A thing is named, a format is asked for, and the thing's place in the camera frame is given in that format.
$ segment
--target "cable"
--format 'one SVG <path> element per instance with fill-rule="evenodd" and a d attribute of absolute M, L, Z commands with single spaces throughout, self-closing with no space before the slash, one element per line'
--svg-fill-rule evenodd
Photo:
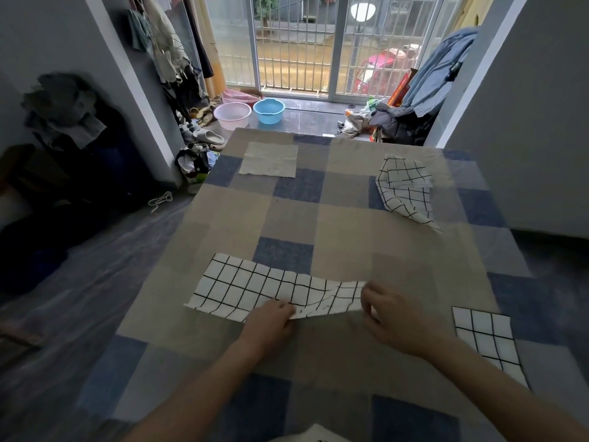
<path fill-rule="evenodd" d="M 172 197 L 172 192 L 170 192 L 170 191 L 167 191 L 161 197 L 158 197 L 156 199 L 151 199 L 150 201 L 147 202 L 147 204 L 149 206 L 155 206 L 155 208 L 153 208 L 151 210 L 150 214 L 153 214 L 161 203 L 163 203 L 165 201 L 172 201 L 172 200 L 174 200 L 174 198 Z"/>

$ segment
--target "floor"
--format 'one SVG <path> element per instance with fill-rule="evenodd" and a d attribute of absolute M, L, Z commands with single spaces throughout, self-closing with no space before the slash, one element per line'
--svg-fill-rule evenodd
<path fill-rule="evenodd" d="M 345 106 L 289 101 L 287 107 L 285 131 L 320 135 L 334 133 L 336 113 Z M 324 107 L 333 112 L 319 112 Z M 0 377 L 2 440 L 109 441 L 129 430 L 127 423 L 101 421 L 74 404 L 191 200 L 175 194 L 155 214 L 146 207 L 123 217 L 73 248 L 33 292 L 5 302 L 0 319 L 44 335 L 46 343 Z M 589 245 L 520 231 L 515 237 L 533 274 L 557 299 L 557 322 L 589 381 Z"/>

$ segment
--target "white slipper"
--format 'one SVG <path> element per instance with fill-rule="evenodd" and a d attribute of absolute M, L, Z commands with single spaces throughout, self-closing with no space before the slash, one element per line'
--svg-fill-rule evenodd
<path fill-rule="evenodd" d="M 206 142 L 209 145 L 210 150 L 220 152 L 225 148 L 225 139 L 211 130 L 197 128 L 193 135 L 197 140 Z"/>

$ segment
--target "white cloth with black grid lines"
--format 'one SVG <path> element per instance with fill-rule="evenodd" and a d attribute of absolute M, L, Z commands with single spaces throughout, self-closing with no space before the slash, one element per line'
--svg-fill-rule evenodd
<path fill-rule="evenodd" d="M 296 313 L 291 319 L 333 315 L 361 310 L 365 283 L 328 281 L 217 253 L 184 305 L 240 322 L 270 299 L 293 304 Z"/>
<path fill-rule="evenodd" d="M 386 209 L 440 231 L 433 221 L 431 186 L 427 167 L 397 155 L 387 155 L 376 176 L 376 187 Z"/>

